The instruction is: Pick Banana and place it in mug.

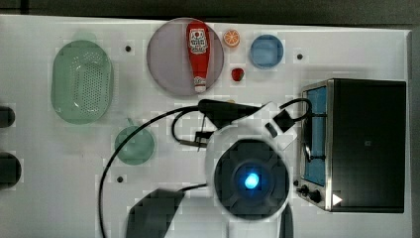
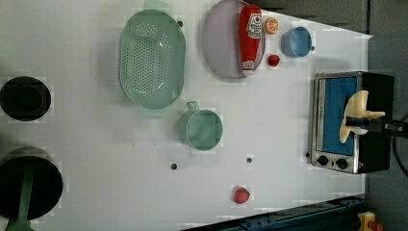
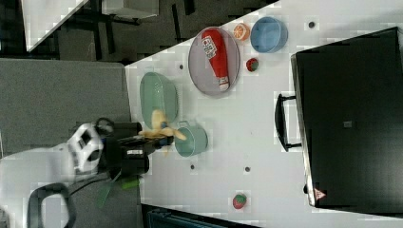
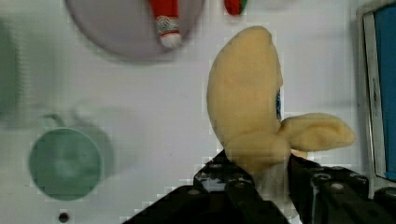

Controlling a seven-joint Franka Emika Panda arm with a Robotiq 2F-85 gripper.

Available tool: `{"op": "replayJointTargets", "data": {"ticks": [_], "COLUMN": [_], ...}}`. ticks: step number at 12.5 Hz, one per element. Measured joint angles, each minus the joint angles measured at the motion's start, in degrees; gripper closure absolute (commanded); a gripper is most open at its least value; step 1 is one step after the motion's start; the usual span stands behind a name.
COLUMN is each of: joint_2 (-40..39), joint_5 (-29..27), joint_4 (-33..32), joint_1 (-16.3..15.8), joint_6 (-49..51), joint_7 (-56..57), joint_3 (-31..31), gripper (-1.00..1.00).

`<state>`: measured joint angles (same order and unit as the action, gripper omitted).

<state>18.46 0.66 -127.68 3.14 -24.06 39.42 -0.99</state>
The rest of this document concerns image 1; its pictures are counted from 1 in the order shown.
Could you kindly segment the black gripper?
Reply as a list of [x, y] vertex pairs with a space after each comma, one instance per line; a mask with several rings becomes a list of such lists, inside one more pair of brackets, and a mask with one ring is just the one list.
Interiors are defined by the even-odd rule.
[[198, 110], [218, 130], [230, 125], [243, 125], [261, 109], [261, 106], [257, 107], [212, 99], [202, 99], [198, 102]]

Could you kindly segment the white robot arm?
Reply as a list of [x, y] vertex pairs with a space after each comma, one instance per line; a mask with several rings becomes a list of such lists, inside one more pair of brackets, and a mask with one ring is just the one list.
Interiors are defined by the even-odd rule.
[[158, 188], [129, 211], [125, 238], [279, 238], [291, 175], [284, 150], [296, 139], [283, 105], [202, 99], [216, 127], [205, 146], [208, 194]]

